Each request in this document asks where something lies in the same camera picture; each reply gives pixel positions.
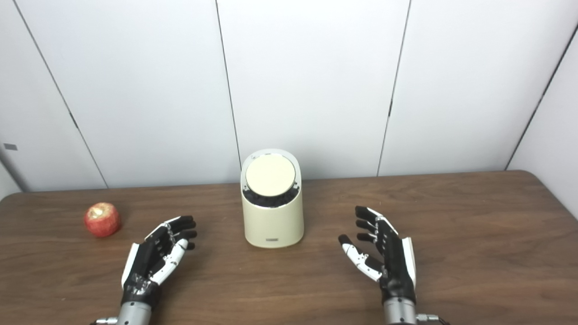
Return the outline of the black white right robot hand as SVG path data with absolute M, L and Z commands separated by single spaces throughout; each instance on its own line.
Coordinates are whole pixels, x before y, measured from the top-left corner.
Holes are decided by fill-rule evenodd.
M 399 298 L 416 304 L 416 265 L 411 238 L 401 238 L 386 216 L 367 206 L 356 206 L 355 216 L 356 226 L 365 230 L 357 234 L 357 239 L 374 244 L 380 258 L 361 251 L 347 235 L 341 234 L 338 241 L 345 255 L 359 271 L 378 283 L 382 302 Z

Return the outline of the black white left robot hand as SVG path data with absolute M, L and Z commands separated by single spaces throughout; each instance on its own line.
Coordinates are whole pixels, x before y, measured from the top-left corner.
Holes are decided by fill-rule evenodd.
M 121 277 L 122 304 L 141 302 L 156 308 L 163 282 L 195 247 L 195 228 L 192 216 L 178 216 L 159 224 L 142 243 L 132 244 Z

